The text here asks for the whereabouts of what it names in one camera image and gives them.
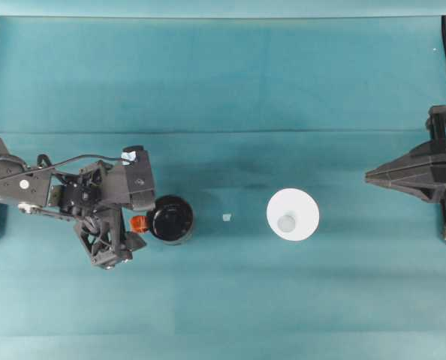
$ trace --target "teal tablecloth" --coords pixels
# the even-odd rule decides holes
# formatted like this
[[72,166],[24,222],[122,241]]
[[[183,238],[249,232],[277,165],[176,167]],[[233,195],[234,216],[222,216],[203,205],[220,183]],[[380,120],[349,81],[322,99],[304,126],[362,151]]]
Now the teal tablecloth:
[[[1,18],[8,148],[144,144],[197,223],[102,271],[66,223],[1,213],[0,359],[446,359],[438,208],[363,183],[446,104],[439,24]],[[308,241],[267,226],[286,187],[320,205]]]

